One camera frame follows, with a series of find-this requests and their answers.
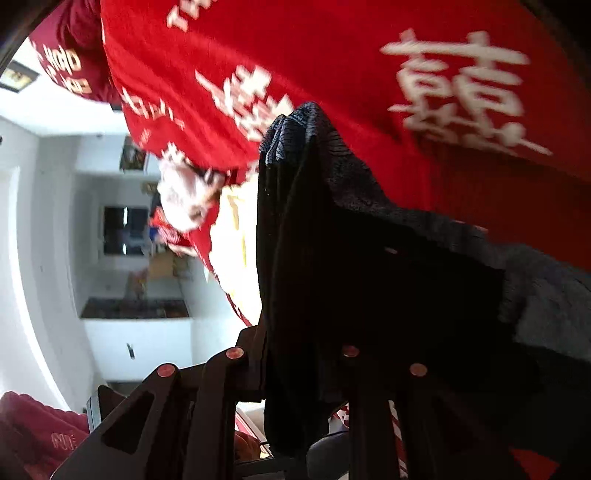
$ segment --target black fabric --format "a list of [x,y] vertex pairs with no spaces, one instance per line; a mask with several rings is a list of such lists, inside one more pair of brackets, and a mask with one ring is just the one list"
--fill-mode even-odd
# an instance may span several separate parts
[[495,388],[535,384],[491,365],[513,348],[511,327],[497,321],[503,271],[337,206],[324,175],[328,161],[350,155],[339,140],[307,104],[278,118],[261,145],[257,266],[274,372],[265,431],[287,455],[305,452],[345,400],[325,401],[319,380],[342,345],[371,350],[391,378],[423,362],[458,391],[477,391],[493,372],[504,379]]

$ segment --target yellow fabric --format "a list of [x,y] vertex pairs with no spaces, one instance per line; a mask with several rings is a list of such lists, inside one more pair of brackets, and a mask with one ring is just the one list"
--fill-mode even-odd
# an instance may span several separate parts
[[257,190],[258,173],[242,185],[222,189],[209,254],[220,286],[253,325],[262,309],[256,272]]

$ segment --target red clothing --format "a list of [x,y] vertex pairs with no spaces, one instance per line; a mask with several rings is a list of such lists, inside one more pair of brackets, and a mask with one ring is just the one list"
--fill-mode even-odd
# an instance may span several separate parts
[[0,399],[0,437],[34,476],[49,479],[88,435],[86,415],[56,410],[14,392]]
[[542,23],[517,0],[345,3],[103,0],[134,140],[245,167],[313,100],[398,205],[591,268],[591,99]]
[[71,93],[121,103],[103,49],[99,0],[65,0],[29,36],[43,70]]

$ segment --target white fabric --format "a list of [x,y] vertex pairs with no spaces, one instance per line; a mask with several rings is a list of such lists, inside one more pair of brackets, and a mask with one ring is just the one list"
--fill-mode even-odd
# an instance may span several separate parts
[[215,193],[223,185],[224,176],[208,171],[207,175],[212,176],[212,181],[208,183],[184,161],[165,158],[160,160],[159,167],[161,179],[158,191],[167,222],[179,232],[199,228]]
[[256,271],[257,190],[258,173],[242,185],[222,189],[209,254],[221,288],[253,325],[262,309]]

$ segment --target white cabinet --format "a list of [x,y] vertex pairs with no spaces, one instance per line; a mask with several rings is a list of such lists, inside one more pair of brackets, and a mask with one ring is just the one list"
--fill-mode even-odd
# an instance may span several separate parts
[[143,380],[164,363],[193,365],[191,319],[82,321],[107,381]]

